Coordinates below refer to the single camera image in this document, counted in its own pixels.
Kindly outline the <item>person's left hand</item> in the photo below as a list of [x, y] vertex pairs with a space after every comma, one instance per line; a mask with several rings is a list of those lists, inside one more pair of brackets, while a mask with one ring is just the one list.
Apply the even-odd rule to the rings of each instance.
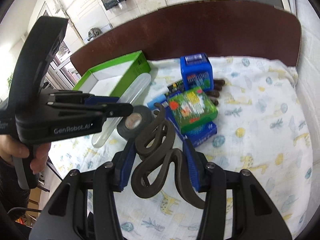
[[[50, 148], [51, 143], [46, 143], [36, 149], [35, 156], [30, 163], [33, 174], [40, 173], [45, 169]], [[1, 158], [6, 163], [13, 165], [13, 157], [27, 158], [28, 156], [29, 150], [27, 146], [9, 135], [1, 135]]]

